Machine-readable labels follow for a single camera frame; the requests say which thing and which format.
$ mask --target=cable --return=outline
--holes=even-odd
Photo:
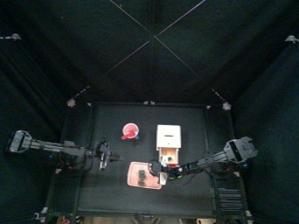
[[[195,178],[195,174],[196,174],[196,173],[194,173],[194,174],[191,175],[190,179],[188,179],[183,184],[176,185],[176,184],[172,182],[172,181],[175,181],[175,180],[178,180],[178,179],[170,179],[170,180],[171,180],[171,183],[172,183],[175,186],[187,186],[187,185],[191,183],[192,179]]]

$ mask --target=small box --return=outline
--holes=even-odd
[[[156,149],[159,150],[159,162],[168,165],[179,164],[179,149],[182,148],[182,126],[158,125]]]

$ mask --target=red object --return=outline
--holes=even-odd
[[[128,138],[136,138],[136,135],[139,133],[139,128],[134,123],[128,123],[126,127],[123,128],[123,136],[122,139],[128,139]]]

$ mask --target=black table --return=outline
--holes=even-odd
[[[127,123],[139,126],[139,139],[122,140]],[[206,173],[167,183],[162,190],[127,185],[131,162],[147,163],[158,159],[158,124],[182,126],[180,164],[190,163],[214,152],[222,151],[234,138],[230,112],[222,105],[112,104],[78,103],[67,114],[62,141],[95,146],[104,137],[110,149],[124,157],[124,161],[99,170],[94,159],[91,170],[83,178],[63,178],[54,175],[48,196],[50,216],[136,216],[154,217],[212,217],[211,178]]]

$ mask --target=table surface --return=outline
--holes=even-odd
[[[127,123],[138,125],[139,139],[122,140]],[[222,151],[226,142],[234,138],[230,113],[222,106],[92,103],[70,109],[62,141],[95,146],[106,138],[111,151],[124,158],[107,164],[104,171],[99,170],[99,160],[94,159],[80,184],[79,213],[212,216],[211,180],[206,173],[196,175],[188,185],[183,184],[191,176],[168,181],[159,191],[127,184],[131,162],[148,163],[151,159],[159,159],[159,124],[182,126],[180,164]]]

